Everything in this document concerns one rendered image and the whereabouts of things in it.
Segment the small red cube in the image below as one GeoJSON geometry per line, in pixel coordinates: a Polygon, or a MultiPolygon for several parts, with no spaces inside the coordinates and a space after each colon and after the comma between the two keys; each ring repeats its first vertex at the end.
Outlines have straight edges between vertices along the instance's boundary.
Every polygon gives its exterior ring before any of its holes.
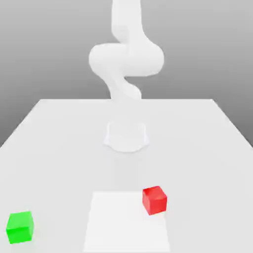
{"type": "Polygon", "coordinates": [[[142,203],[149,215],[167,210],[167,195],[160,186],[153,186],[142,190],[142,203]]]}

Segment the small green cube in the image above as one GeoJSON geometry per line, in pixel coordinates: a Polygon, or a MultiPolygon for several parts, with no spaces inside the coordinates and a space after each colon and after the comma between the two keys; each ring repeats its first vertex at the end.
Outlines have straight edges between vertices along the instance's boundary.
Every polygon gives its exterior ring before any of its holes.
{"type": "Polygon", "coordinates": [[[10,244],[31,241],[34,233],[32,212],[11,213],[6,226],[6,233],[10,244]]]}

